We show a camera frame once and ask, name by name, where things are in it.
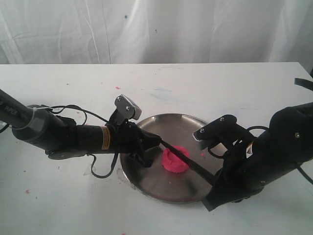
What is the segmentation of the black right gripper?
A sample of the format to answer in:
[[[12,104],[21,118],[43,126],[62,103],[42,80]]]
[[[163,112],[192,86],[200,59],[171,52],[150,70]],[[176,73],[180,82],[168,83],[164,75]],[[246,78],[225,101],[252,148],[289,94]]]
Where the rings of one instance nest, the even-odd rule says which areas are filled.
[[[229,202],[240,201],[260,193],[267,184],[267,145],[252,144],[252,155],[246,156],[248,146],[240,144],[224,155],[217,181],[202,199],[208,211]]]

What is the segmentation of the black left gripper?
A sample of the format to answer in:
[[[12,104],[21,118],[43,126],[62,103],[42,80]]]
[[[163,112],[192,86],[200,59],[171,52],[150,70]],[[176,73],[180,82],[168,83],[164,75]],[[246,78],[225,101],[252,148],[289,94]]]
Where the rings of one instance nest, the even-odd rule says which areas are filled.
[[[142,132],[133,122],[127,122],[122,125],[107,124],[110,131],[110,146],[108,153],[126,153],[128,158],[132,159],[142,167],[151,167],[154,158],[148,154],[146,149],[159,146],[161,137],[159,135]]]

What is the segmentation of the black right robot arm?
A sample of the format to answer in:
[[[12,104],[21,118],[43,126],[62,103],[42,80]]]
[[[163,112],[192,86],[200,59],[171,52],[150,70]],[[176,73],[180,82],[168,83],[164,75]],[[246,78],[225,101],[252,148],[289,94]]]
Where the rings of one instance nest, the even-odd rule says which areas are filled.
[[[238,125],[233,115],[224,115],[202,127],[195,136],[211,151],[222,144],[223,166],[203,199],[212,211],[230,202],[240,202],[313,158],[313,105],[286,107],[276,112],[259,136],[252,128]]]

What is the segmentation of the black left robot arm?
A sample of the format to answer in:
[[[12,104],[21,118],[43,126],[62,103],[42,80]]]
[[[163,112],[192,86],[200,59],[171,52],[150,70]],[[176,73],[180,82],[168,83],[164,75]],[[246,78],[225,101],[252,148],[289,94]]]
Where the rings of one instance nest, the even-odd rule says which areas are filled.
[[[143,167],[150,167],[153,159],[146,151],[159,146],[161,137],[146,132],[131,120],[138,120],[141,109],[121,94],[114,102],[116,109],[109,120],[76,105],[25,106],[1,91],[0,119],[5,123],[1,131],[11,128],[13,135],[24,142],[43,149],[49,159],[64,160],[96,154],[113,154],[111,170],[119,154],[129,154]],[[78,125],[74,119],[62,117],[64,109],[74,109],[105,122],[104,126]]]

